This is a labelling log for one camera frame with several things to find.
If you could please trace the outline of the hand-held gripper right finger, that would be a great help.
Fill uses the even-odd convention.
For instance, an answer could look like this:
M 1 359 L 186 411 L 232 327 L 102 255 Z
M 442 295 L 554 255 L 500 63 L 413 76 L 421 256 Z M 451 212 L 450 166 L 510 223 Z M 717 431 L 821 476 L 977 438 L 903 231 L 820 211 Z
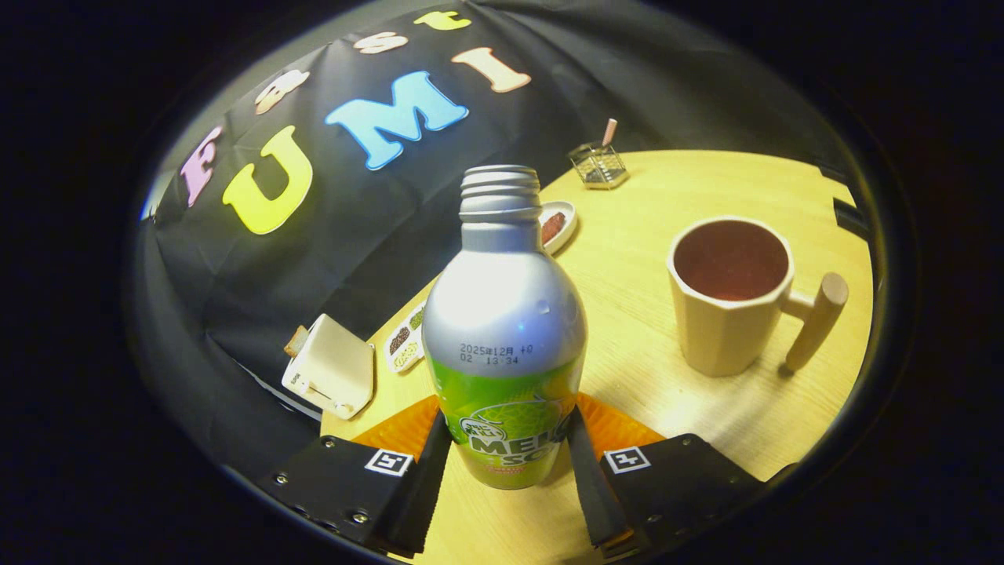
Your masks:
M 653 560 L 707 535 L 792 470 L 759 480 L 697 434 L 662 436 L 578 393 L 568 448 L 593 547 L 606 560 Z

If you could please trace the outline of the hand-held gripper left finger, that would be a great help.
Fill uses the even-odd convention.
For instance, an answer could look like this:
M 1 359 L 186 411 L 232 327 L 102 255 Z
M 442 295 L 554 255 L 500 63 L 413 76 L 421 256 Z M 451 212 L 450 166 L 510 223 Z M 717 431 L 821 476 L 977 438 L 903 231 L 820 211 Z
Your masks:
M 271 496 L 381 554 L 423 553 L 452 446 L 434 395 L 354 439 L 320 436 L 271 472 Z

